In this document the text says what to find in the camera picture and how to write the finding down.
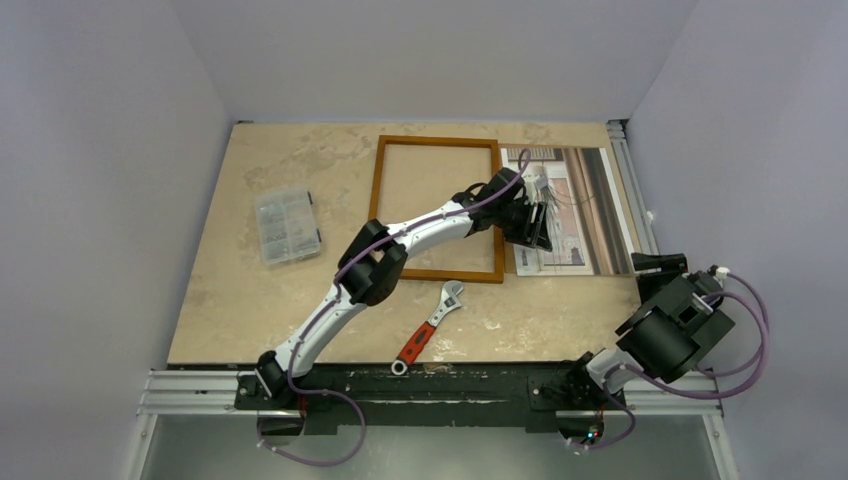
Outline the printed plant photo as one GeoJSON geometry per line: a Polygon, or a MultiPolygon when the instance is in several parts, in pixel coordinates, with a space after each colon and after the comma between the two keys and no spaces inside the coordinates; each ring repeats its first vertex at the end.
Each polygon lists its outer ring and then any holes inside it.
{"type": "Polygon", "coordinates": [[[602,147],[507,145],[504,166],[523,169],[527,193],[544,202],[551,251],[512,247],[520,276],[632,275],[635,236],[626,195],[602,147]]]}

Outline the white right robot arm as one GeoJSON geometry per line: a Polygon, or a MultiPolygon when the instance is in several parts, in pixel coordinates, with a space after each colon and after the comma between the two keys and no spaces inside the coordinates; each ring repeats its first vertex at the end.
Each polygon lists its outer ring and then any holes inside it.
{"type": "Polygon", "coordinates": [[[735,326],[719,310],[728,268],[690,272],[683,254],[633,253],[631,263],[642,304],[615,330],[613,348],[584,355],[564,376],[561,392],[573,406],[588,405],[603,388],[617,393],[639,373],[672,383],[695,370],[735,326]]]}

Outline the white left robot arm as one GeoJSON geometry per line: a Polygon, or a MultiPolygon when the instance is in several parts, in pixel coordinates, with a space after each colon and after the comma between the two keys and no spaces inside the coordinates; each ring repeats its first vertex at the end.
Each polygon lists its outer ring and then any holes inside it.
{"type": "Polygon", "coordinates": [[[298,382],[342,328],[396,289],[406,262],[436,246],[501,230],[505,241],[549,251],[549,203],[532,199],[519,172],[500,169],[484,184],[455,193],[439,208],[413,219],[366,222],[338,263],[332,285],[316,310],[288,340],[264,352],[254,372],[259,395],[272,408],[297,399],[298,382]]]}

